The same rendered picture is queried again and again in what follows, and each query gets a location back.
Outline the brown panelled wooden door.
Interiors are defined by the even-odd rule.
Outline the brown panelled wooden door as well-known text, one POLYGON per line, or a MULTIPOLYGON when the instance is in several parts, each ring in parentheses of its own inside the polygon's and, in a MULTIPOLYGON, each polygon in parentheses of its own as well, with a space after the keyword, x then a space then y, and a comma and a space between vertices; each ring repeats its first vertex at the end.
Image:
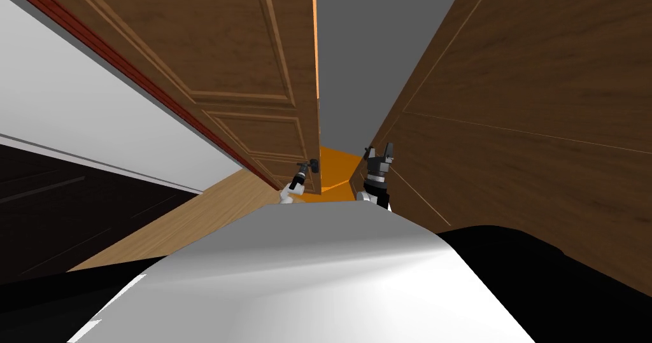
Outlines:
POLYGON ((320 156, 315 0, 47 0, 266 182, 320 156))

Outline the plain brown wooden cabinet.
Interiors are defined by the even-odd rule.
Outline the plain brown wooden cabinet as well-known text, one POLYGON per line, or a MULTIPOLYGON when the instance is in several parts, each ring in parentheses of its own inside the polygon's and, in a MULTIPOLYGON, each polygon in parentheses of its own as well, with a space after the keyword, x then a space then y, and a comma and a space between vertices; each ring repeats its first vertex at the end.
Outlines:
POLYGON ((652 296, 652 0, 455 0, 387 142, 393 212, 521 230, 652 296))

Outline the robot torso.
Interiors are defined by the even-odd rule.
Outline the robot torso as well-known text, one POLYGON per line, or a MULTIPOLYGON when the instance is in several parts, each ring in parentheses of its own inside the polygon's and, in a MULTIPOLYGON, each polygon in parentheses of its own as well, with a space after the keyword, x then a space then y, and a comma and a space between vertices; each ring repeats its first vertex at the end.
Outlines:
POLYGON ((534 343, 435 233, 369 202, 262 207, 148 267, 76 343, 534 343))

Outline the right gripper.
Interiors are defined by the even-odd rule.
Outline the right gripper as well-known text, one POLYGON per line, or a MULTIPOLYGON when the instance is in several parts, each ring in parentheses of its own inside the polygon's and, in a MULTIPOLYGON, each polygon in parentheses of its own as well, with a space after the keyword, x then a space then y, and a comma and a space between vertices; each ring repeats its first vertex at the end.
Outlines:
POLYGON ((374 147, 365 148, 363 160, 366 161, 368 175, 385 175, 393 161, 393 143, 387 142, 383 156, 376 156, 374 147))

